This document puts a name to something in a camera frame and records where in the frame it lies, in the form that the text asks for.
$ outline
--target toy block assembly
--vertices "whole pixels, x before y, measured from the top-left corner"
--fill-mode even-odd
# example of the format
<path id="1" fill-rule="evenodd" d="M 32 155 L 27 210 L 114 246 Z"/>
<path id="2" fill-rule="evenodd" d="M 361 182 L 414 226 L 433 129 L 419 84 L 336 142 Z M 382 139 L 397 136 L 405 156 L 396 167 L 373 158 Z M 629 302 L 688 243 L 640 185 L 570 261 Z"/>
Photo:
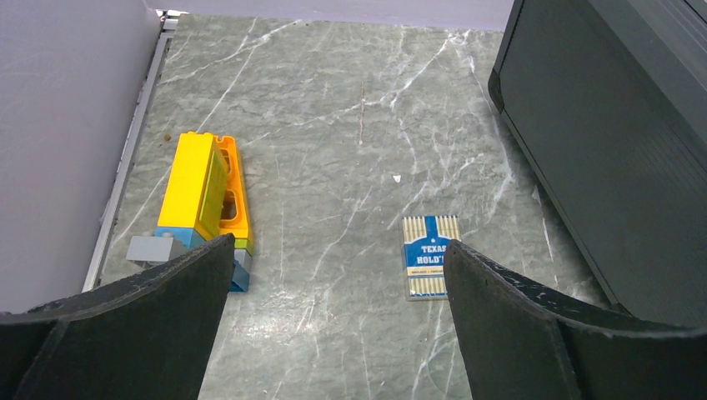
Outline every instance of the toy block assembly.
<path id="1" fill-rule="evenodd" d="M 128 260 L 158 265 L 232 233 L 232 292 L 247 292 L 253 255 L 243 165 L 236 141 L 211 133 L 179 137 L 154 237 L 133 237 Z M 180 252 L 178 243 L 184 252 Z"/>

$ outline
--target purple-tinted wall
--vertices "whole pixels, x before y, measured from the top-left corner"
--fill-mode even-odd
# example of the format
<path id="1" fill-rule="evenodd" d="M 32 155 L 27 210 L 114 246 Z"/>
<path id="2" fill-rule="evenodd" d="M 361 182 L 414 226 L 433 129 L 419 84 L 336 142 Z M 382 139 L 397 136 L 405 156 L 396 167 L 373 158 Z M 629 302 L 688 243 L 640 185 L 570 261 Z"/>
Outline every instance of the purple-tinted wall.
<path id="1" fill-rule="evenodd" d="M 159 28 L 143 0 L 0 1 L 0 311 L 80 293 Z"/>
<path id="2" fill-rule="evenodd" d="M 191 13 L 504 30 L 513 0 L 146 0 Z"/>

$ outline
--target black plastic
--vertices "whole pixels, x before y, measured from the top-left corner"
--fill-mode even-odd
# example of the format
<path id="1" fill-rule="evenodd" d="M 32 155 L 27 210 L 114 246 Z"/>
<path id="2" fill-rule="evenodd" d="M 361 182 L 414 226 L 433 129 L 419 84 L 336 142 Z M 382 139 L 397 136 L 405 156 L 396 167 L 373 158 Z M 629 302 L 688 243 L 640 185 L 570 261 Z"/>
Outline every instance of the black plastic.
<path id="1" fill-rule="evenodd" d="M 233 235 L 94 291 L 0 315 L 0 398 L 195 399 Z"/>
<path id="2" fill-rule="evenodd" d="M 707 326 L 700 9 L 682 0 L 516 0 L 489 80 L 609 300 L 685 326 Z"/>
<path id="3" fill-rule="evenodd" d="M 474 400 L 704 399 L 707 329 L 603 310 L 462 243 L 444 255 Z"/>

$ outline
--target marble surface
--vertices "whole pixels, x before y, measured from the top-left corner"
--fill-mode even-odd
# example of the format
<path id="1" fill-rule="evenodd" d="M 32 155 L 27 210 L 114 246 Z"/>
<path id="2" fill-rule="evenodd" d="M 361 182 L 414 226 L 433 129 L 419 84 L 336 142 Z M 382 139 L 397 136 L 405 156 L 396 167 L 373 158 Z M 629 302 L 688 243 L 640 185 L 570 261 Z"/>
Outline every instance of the marble surface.
<path id="1" fill-rule="evenodd" d="M 501 36 L 182 17 L 103 283 L 139 271 L 129 238 L 154 229 L 177 135 L 234 136 L 253 277 L 201 398 L 468 398 L 449 304 L 405 301 L 402 216 L 458 214 L 468 245 L 605 302 L 489 101 Z"/>

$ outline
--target gray block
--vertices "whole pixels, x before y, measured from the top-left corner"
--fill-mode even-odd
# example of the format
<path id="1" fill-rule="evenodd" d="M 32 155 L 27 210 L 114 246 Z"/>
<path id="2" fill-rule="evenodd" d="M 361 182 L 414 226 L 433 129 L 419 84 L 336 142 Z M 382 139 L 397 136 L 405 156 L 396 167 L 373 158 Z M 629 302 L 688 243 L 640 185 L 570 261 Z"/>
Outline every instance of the gray block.
<path id="1" fill-rule="evenodd" d="M 253 262 L 253 259 L 244 248 L 237 248 L 233 250 L 233 258 L 241 264 L 241 267 L 243 267 L 247 273 L 250 273 L 250 265 Z"/>
<path id="2" fill-rule="evenodd" d="M 155 266 L 187 252 L 174 237 L 133 236 L 126 259 L 141 267 Z"/>

